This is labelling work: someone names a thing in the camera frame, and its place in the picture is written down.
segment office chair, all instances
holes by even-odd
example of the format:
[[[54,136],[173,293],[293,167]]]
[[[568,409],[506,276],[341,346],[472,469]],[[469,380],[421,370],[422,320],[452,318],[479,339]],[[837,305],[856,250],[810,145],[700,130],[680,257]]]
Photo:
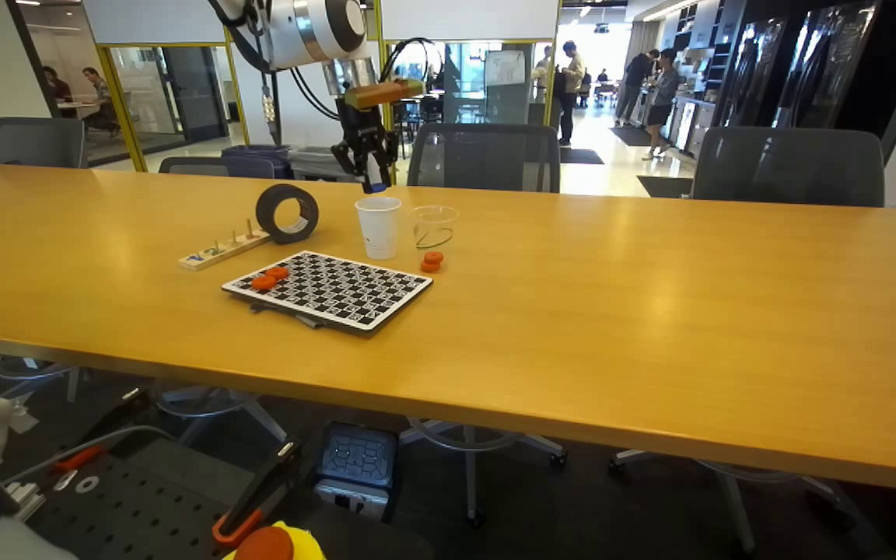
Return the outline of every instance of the office chair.
[[[161,174],[225,174],[227,161],[212,154],[173,154],[164,157]],[[194,442],[200,429],[225,414],[246,409],[263,433],[271,433],[281,444],[289,438],[285,429],[260,406],[255,396],[219,386],[187,386],[187,383],[164,383],[157,380],[157,406],[167,417],[190,419],[181,433],[181,442]]]
[[[864,130],[829,130],[829,128],[717,128],[706,132],[692,198],[746,198],[746,203],[810,203],[810,204],[885,204],[885,148],[874,132]],[[609,473],[657,457],[638,449],[620,452],[609,460]],[[756,536],[737,489],[737,479],[776,482],[789,479],[785,473],[751,473],[723,463],[700,463],[717,473],[727,514],[737,524],[743,553],[756,551]],[[800,475],[814,505],[830,507],[840,520],[853,520],[848,500],[840,489]]]
[[[408,184],[561,194],[561,148],[534,124],[422,124]]]
[[[561,154],[553,130],[532,124],[426,124],[410,154],[410,187],[472,187],[472,189],[561,189]],[[431,442],[461,452],[467,460],[467,520],[486,517],[477,500],[477,455],[528,444],[551,457],[553,469],[566,465],[566,452],[537,434],[495,433],[443,419],[410,417],[401,444]]]
[[[75,118],[0,118],[0,165],[83,167],[83,124]],[[77,393],[77,366],[0,353],[2,397],[32,396],[69,377],[69,402]]]
[[[215,154],[172,154],[161,157],[159,174],[227,174],[227,161]]]

